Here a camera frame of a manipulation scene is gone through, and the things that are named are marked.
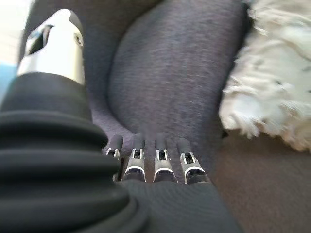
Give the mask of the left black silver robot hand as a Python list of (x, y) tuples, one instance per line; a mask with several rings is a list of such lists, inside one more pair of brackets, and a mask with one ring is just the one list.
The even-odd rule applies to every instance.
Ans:
[(92, 123), (83, 28), (61, 9), (32, 31), (0, 106), (3, 233), (240, 233), (188, 140), (177, 143), (179, 184), (165, 138), (146, 182), (138, 135), (125, 172), (123, 138)]

